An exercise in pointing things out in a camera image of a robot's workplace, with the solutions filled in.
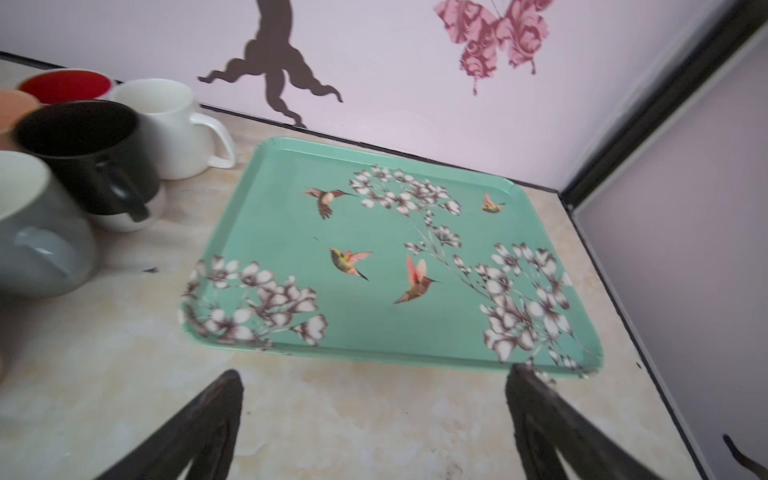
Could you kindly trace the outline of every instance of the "marble countertop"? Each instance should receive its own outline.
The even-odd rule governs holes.
[[[0,61],[0,84],[22,69]],[[503,373],[212,349],[182,332],[179,294],[256,145],[339,144],[207,113],[230,129],[236,168],[166,182],[152,227],[98,231],[101,269],[73,293],[0,299],[3,478],[93,478],[230,368],[245,386],[230,479],[524,478]],[[558,392],[662,477],[699,478],[559,199],[524,190],[604,347],[600,373]]]

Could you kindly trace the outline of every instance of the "white mug handle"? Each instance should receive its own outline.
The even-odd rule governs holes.
[[[77,250],[67,240],[50,230],[27,227],[16,234],[13,243],[29,247],[64,276],[74,276],[78,272],[80,255]]]
[[[229,160],[226,160],[222,157],[217,157],[216,155],[211,155],[210,159],[208,160],[208,164],[211,167],[216,168],[234,167],[235,163],[237,163],[237,157],[235,157],[235,142],[232,140],[230,132],[226,127],[224,127],[224,124],[213,117],[209,117],[208,115],[203,115],[197,112],[192,114],[190,121],[195,125],[205,125],[206,127],[213,130],[221,139],[221,143],[224,145],[224,149],[227,150],[227,155],[230,158]]]

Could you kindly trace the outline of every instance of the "pink wall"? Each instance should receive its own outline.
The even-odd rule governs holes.
[[[713,478],[751,480],[721,436],[768,465],[768,27],[728,66],[576,219]]]
[[[662,57],[725,1],[557,0],[541,12],[537,74],[500,51],[473,96],[436,0],[293,0],[291,43],[344,103],[290,86],[282,98],[312,130],[562,188]],[[496,5],[503,14],[508,2]],[[0,50],[121,80],[173,78],[204,103],[290,122],[266,104],[263,76],[197,80],[242,55],[258,18],[254,0],[5,2]]]

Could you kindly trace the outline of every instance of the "black mug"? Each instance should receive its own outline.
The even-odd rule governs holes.
[[[96,223],[127,232],[154,223],[165,208],[140,122],[136,111],[113,101],[69,101],[32,112],[12,136],[51,167]]]

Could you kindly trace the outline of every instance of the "tray rim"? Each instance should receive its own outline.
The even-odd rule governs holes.
[[[319,147],[321,152],[316,152],[316,151],[311,153],[307,152],[301,149],[302,145],[311,145],[313,149],[317,149]],[[232,195],[227,201],[227,204],[224,207],[222,214],[219,217],[219,220],[216,222],[216,226],[214,227],[212,234],[210,235],[206,243],[206,246],[203,250],[202,257],[201,257],[202,259],[210,259],[213,257],[213,255],[217,255],[219,253],[217,251],[214,251],[214,246],[216,246],[220,242],[220,239],[223,236],[224,231],[227,232],[227,235],[225,237],[229,236],[231,228],[234,225],[234,222],[231,222],[230,219],[228,218],[229,217],[228,213],[230,212],[230,209],[234,209],[237,204],[241,203],[242,201],[241,197],[243,197],[250,189],[250,185],[253,180],[253,177],[257,174],[258,170],[261,168],[261,165],[263,163],[264,151],[269,151],[274,149],[277,149],[280,151],[293,151],[293,152],[303,153],[303,154],[310,153],[318,157],[331,158],[334,160],[343,160],[351,164],[359,164],[359,165],[364,165],[366,167],[379,164],[379,162],[375,160],[370,162],[363,162],[358,160],[339,159],[338,157],[334,157],[331,155],[332,152],[337,151],[338,149],[354,151],[356,154],[364,154],[367,157],[370,157],[372,159],[385,158],[388,162],[390,161],[394,162],[394,165],[392,164],[386,165],[389,168],[393,168],[393,167],[401,168],[403,170],[407,170],[409,173],[412,173],[412,174],[425,174],[429,177],[435,177],[434,172],[435,170],[437,170],[438,172],[444,173],[447,175],[446,177],[441,177],[446,180],[461,181],[465,183],[469,183],[469,182],[482,183],[487,187],[498,188],[499,190],[505,192],[506,194],[512,194],[513,192],[518,195],[522,194],[525,197],[525,201],[530,203],[530,199],[528,198],[528,195],[525,194],[525,192],[522,190],[522,188],[519,185],[517,185],[514,181],[509,180],[508,178],[499,177],[498,175],[484,174],[482,172],[477,172],[473,170],[464,170],[461,168],[450,167],[450,166],[440,165],[440,164],[430,164],[424,161],[412,160],[409,158],[397,157],[397,156],[388,155],[388,154],[373,153],[373,152],[357,150],[349,147],[340,147],[336,145],[323,144],[320,142],[306,141],[306,140],[301,140],[299,138],[272,137],[261,142],[254,149],[253,154],[251,155],[251,158],[248,162],[248,165],[245,166],[245,169],[243,170],[243,174],[240,176],[240,179],[237,182],[237,186],[235,186],[235,189],[233,190]],[[451,176],[455,176],[459,172],[461,175],[466,175],[468,177],[463,177],[461,179],[451,178]],[[535,212],[535,209],[534,209],[534,213],[536,216],[536,221],[538,222],[538,226],[541,228],[541,231],[543,231],[547,235],[547,238],[551,243],[551,239],[549,238],[547,231],[544,229],[544,225],[541,223],[541,218],[538,216],[538,213]],[[554,248],[554,245],[552,245],[552,250],[554,250],[554,252],[557,253],[557,250]],[[203,286],[209,282],[210,280],[203,278],[200,281],[200,285]],[[543,372],[543,373],[547,373],[548,375],[559,376],[559,377],[570,377],[570,378],[582,377],[583,378],[586,376],[594,376],[603,369],[604,350],[602,347],[602,341],[600,340],[600,336],[597,333],[597,329],[594,328],[594,324],[592,323],[591,318],[589,317],[589,315],[586,312],[586,309],[584,308],[584,304],[581,302],[581,298],[579,297],[578,292],[576,292],[576,297],[578,298],[579,303],[581,304],[581,307],[584,310],[584,314],[587,316],[588,321],[591,324],[592,329],[594,330],[594,334],[598,339],[598,344],[596,346],[591,345],[591,348],[595,350],[595,354],[597,355],[596,356],[597,360],[594,363],[590,363],[588,365],[589,368],[584,368],[584,370],[581,370],[578,372],[565,369],[560,366],[547,366],[547,365],[542,366],[537,364],[535,368],[539,372]],[[189,304],[186,300],[180,301],[180,309],[183,307],[185,303]],[[186,322],[183,322],[181,326],[182,326],[182,330],[186,332],[189,336],[191,336],[195,340],[195,342],[201,343],[208,347],[213,347],[218,349],[247,351],[247,352],[253,352],[253,353],[267,353],[270,355],[301,356],[301,357],[309,357],[309,358],[323,357],[327,359],[340,359],[340,360],[347,360],[347,361],[384,363],[384,364],[401,365],[401,366],[441,367],[441,368],[475,370],[475,371],[483,371],[483,372],[508,372],[510,365],[516,363],[509,360],[505,362],[493,362],[491,360],[455,359],[452,357],[420,356],[416,354],[370,352],[367,350],[340,349],[336,347],[318,348],[318,347],[312,347],[312,346],[298,346],[298,345],[293,345],[289,343],[274,343],[273,348],[259,350],[259,349],[255,349],[253,347],[249,347],[245,345],[237,345],[237,344],[227,345],[227,344],[210,342],[205,340],[204,338],[199,337],[193,331],[193,329],[189,327],[189,325],[187,325]]]

